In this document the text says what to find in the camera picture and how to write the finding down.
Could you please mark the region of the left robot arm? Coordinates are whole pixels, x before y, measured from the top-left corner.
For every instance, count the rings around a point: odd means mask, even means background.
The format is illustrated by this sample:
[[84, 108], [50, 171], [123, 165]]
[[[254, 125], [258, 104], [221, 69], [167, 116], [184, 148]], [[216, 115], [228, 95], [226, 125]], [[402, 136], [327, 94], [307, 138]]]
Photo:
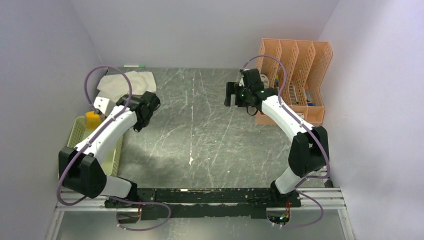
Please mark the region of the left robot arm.
[[139, 200], [137, 184], [105, 174], [101, 163], [123, 134], [133, 129], [139, 132], [149, 123], [161, 101], [154, 92], [140, 97], [122, 96], [111, 108], [105, 120], [74, 147], [65, 146], [58, 154], [59, 184], [84, 198], [112, 196], [126, 208]]

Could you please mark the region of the orange file organizer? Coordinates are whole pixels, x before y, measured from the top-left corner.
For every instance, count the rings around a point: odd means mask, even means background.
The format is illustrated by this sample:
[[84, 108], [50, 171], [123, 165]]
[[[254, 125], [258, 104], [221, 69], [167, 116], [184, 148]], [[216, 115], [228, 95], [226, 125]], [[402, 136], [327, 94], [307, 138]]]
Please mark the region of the orange file organizer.
[[318, 127], [325, 107], [320, 87], [333, 56], [328, 41], [263, 38], [255, 66], [266, 87], [283, 86], [282, 98], [295, 113]]

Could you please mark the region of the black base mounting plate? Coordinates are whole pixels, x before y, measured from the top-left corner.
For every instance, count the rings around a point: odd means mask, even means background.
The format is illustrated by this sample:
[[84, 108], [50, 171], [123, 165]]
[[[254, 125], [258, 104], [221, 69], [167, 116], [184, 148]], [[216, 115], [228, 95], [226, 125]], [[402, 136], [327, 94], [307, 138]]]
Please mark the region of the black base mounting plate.
[[269, 187], [249, 188], [138, 188], [142, 205], [114, 199], [104, 202], [106, 209], [140, 211], [142, 220], [203, 217], [250, 217], [266, 219], [267, 210], [301, 207], [295, 191], [279, 194]]

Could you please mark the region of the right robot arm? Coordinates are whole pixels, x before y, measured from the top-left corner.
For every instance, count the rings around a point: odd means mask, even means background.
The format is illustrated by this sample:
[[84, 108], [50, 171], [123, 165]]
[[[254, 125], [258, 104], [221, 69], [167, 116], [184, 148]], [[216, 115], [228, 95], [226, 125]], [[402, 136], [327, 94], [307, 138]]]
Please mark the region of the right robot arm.
[[268, 116], [291, 141], [288, 168], [270, 185], [270, 202], [275, 207], [282, 207], [288, 202], [289, 193], [307, 179], [314, 178], [314, 172], [330, 168], [328, 132], [302, 119], [283, 101], [276, 88], [266, 88], [258, 69], [239, 72], [240, 81], [226, 84], [224, 105], [231, 106], [234, 96], [236, 106], [252, 107]]

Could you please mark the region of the yellow brown bear towel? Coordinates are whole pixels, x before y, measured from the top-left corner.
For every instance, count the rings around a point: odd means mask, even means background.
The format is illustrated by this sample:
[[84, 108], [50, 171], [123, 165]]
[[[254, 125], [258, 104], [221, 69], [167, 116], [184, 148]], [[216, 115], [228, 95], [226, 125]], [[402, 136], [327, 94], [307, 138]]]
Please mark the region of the yellow brown bear towel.
[[102, 122], [102, 116], [95, 111], [86, 112], [84, 115], [85, 127], [94, 131]]

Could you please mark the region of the aluminium frame rails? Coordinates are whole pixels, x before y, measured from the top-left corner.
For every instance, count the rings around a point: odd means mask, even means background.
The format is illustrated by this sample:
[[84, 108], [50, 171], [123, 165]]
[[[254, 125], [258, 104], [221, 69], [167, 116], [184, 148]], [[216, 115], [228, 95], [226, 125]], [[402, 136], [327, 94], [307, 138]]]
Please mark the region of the aluminium frame rails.
[[170, 219], [235, 218], [269, 220], [280, 228], [312, 226], [323, 220], [326, 210], [336, 210], [346, 240], [355, 235], [342, 191], [339, 188], [301, 188], [281, 194], [277, 187], [248, 188], [139, 188], [137, 201], [85, 198], [75, 205], [58, 203], [59, 211], [109, 211], [116, 214], [117, 226]]

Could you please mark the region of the white green marker pen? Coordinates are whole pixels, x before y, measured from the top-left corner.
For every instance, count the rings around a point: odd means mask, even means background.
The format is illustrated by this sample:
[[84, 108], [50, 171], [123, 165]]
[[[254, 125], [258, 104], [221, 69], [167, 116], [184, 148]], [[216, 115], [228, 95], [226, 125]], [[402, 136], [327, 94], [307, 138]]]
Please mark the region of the white green marker pen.
[[138, 64], [138, 65], [136, 65], [136, 64], [124, 64], [123, 67], [124, 68], [144, 68], [145, 65], [143, 65], [143, 64]]

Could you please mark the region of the green plastic basket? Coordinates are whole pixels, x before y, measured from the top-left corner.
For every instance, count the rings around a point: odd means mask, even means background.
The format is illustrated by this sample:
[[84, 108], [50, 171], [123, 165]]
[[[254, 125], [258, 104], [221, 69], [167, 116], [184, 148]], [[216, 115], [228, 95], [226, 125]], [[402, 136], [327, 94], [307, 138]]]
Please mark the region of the green plastic basket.
[[[78, 116], [73, 123], [70, 136], [67, 142], [67, 145], [62, 147], [64, 148], [70, 148], [74, 149], [75, 146], [81, 142], [84, 142], [84, 140], [91, 135], [93, 130], [89, 130], [86, 128], [85, 125], [85, 117], [84, 116]], [[122, 145], [123, 145], [123, 138], [122, 135], [113, 145], [112, 148], [110, 148], [105, 155], [101, 165], [101, 168], [103, 169], [104, 173], [107, 176], [118, 176], [119, 166], [120, 166], [120, 159], [121, 159], [121, 152], [122, 152]]]

